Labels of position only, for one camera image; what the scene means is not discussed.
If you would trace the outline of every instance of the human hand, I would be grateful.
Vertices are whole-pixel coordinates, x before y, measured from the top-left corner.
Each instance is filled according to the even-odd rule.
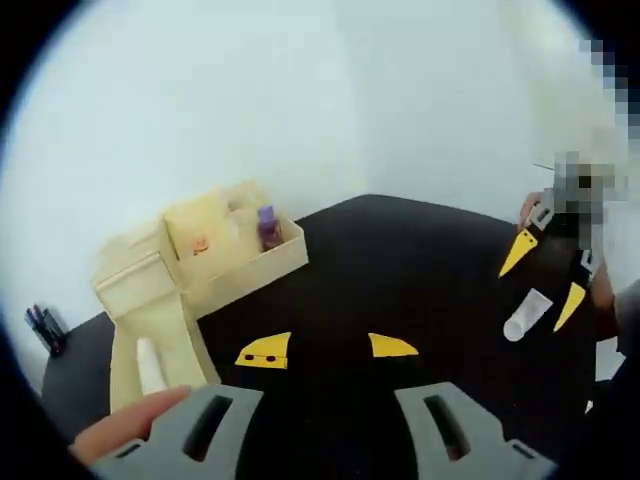
[[[520,220],[518,222],[518,231],[525,228],[527,225],[527,219],[529,218],[529,214],[536,203],[539,203],[542,200],[542,192],[532,192],[527,195],[524,203],[522,204],[522,208],[520,209]]]
[[[176,387],[147,395],[81,432],[71,451],[78,460],[89,466],[131,440],[146,439],[153,421],[190,393],[189,387]]]

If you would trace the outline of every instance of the black table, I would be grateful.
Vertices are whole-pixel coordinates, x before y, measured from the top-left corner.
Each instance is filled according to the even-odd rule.
[[[552,333],[570,252],[542,244],[498,279],[513,225],[377,195],[299,224],[309,265],[200,320],[223,382],[265,391],[241,478],[412,478],[392,392],[443,381],[500,418],[507,439],[553,459],[572,442],[593,387],[595,317],[585,301]],[[532,287],[554,305],[510,343],[502,326]],[[108,411],[107,325],[103,316],[78,327],[47,367],[44,404],[68,437]],[[288,370],[234,366],[248,343],[286,331]],[[402,338],[420,357],[373,359],[369,332]]]

